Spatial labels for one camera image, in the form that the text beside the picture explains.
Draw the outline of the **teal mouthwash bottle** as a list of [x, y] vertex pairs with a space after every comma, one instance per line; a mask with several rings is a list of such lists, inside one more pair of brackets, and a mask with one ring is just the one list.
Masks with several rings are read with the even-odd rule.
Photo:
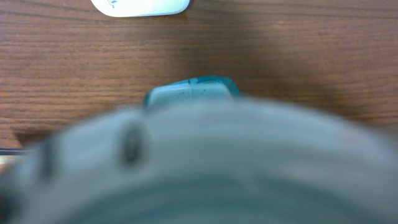
[[396, 223], [397, 137], [184, 80], [19, 150], [1, 222]]

